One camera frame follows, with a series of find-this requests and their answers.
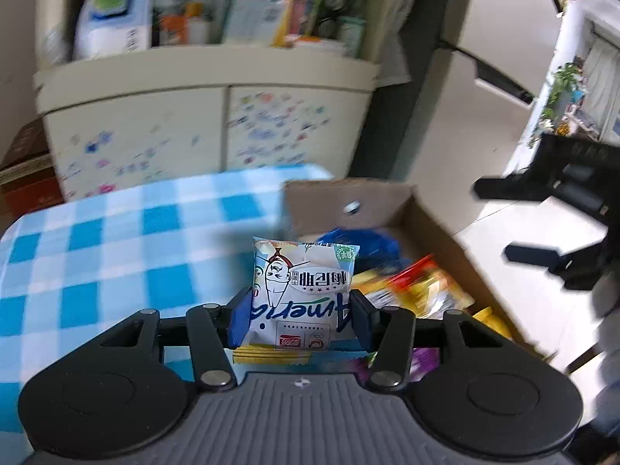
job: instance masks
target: table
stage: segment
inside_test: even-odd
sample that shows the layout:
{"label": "table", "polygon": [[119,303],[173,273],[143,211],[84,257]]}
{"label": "table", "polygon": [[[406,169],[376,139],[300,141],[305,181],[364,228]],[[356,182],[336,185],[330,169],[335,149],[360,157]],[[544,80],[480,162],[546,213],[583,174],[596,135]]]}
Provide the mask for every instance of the table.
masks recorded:
{"label": "table", "polygon": [[[225,304],[253,273],[252,236],[280,235],[281,185],[314,165],[161,181],[26,215],[0,240],[0,465],[30,446],[17,417],[36,373],[137,310]],[[188,348],[165,363],[192,379]]]}

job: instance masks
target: white snack bag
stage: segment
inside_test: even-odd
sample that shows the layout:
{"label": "white snack bag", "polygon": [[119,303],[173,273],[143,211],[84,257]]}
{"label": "white snack bag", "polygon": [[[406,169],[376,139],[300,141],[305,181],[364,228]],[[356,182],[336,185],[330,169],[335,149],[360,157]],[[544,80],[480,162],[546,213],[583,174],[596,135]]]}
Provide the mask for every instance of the white snack bag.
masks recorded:
{"label": "white snack bag", "polygon": [[358,251],[352,245],[254,238],[252,310],[244,342],[320,351],[354,339],[348,291]]}

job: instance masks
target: white floor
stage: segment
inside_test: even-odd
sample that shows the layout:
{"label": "white floor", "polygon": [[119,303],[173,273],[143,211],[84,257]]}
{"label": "white floor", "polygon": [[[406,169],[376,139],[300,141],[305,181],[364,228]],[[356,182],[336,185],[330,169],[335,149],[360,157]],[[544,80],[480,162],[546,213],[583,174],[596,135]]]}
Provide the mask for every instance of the white floor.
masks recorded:
{"label": "white floor", "polygon": [[[562,280],[541,268],[507,262],[503,249],[518,242],[553,246],[564,253],[597,242],[605,232],[602,225],[551,198],[540,205],[489,203],[479,220],[456,238],[527,340],[543,353],[556,353],[551,365],[563,371],[596,343],[598,322],[590,310],[590,295],[563,290]],[[572,376],[584,398],[584,421],[593,417],[593,401],[602,388],[599,360]]]}

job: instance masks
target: refrigerator door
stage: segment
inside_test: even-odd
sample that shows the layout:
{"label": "refrigerator door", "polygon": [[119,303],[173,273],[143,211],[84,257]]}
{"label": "refrigerator door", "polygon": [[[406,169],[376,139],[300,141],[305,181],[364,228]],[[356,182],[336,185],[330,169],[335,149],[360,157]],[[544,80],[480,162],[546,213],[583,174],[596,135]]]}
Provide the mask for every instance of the refrigerator door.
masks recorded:
{"label": "refrigerator door", "polygon": [[531,108],[482,80],[472,58],[436,51],[391,178],[416,186],[420,202],[454,234],[478,218],[485,202],[472,185],[501,175]]}
{"label": "refrigerator door", "polygon": [[556,47],[556,0],[449,0],[443,39],[537,94]]}

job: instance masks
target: gray ribbed plate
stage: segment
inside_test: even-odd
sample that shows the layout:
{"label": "gray ribbed plate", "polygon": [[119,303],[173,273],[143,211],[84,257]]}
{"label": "gray ribbed plate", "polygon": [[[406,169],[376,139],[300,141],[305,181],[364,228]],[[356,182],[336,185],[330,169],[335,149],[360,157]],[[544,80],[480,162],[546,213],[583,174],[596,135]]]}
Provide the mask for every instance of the gray ribbed plate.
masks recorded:
{"label": "gray ribbed plate", "polygon": [[[27,465],[92,465],[35,453]],[[395,396],[370,393],[352,374],[248,374],[204,394],[182,424],[132,455],[97,465],[491,465],[427,435]],[[572,465],[562,454],[526,462]]]}

